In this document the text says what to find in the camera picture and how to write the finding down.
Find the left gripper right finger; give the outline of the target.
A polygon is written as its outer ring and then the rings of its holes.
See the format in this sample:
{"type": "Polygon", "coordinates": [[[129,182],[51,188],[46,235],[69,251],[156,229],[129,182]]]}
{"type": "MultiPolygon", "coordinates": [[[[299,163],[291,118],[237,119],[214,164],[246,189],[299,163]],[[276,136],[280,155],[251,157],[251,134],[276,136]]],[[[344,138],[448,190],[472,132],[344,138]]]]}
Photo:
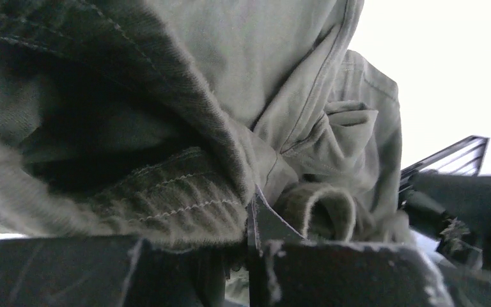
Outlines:
{"type": "Polygon", "coordinates": [[[262,191],[247,208],[251,306],[452,306],[440,270],[399,244],[303,238],[262,191]]]}

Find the dark green shorts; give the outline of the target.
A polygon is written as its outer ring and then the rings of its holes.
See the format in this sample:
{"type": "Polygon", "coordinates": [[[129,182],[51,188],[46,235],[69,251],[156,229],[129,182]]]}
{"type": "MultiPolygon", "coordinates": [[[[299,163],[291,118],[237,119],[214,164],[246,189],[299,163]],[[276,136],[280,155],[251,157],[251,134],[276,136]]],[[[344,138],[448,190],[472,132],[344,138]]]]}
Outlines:
{"type": "Polygon", "coordinates": [[[0,233],[414,245],[396,83],[362,1],[0,1],[0,233]]]}

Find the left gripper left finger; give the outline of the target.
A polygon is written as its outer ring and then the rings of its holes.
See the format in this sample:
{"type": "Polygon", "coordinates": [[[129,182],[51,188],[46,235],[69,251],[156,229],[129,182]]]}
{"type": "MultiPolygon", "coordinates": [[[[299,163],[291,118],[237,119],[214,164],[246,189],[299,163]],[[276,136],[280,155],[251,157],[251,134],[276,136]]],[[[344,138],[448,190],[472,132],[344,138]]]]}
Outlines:
{"type": "Polygon", "coordinates": [[[222,306],[211,249],[130,236],[0,240],[0,306],[222,306]]]}

